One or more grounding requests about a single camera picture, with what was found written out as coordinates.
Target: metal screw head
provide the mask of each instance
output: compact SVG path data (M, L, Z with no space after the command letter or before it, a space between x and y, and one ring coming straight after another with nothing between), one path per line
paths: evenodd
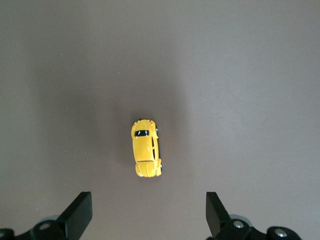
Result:
M45 229L47 229L48 227L50 227L50 224L49 224L49 223L44 223L44 224L42 224L42 225L39 227L39 229L40 229L40 230L45 230Z
M233 225L237 228L237 229L242 229L245 225L239 221L239 220L236 220L233 222Z
M277 228L276 230L274 230L274 232L281 238L285 238L286 236L288 236L287 233L280 228Z

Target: gray surface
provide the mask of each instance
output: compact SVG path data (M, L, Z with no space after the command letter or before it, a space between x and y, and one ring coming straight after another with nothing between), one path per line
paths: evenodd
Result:
M92 191L81 239L206 239L206 191L320 236L319 1L1 1L0 226ZM136 176L154 119L163 175Z

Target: toy car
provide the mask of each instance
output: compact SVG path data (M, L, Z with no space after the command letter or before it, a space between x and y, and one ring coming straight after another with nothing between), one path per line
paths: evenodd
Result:
M145 178L160 176L162 161L156 123L148 119L136 121L131 129L131 137L136 174Z

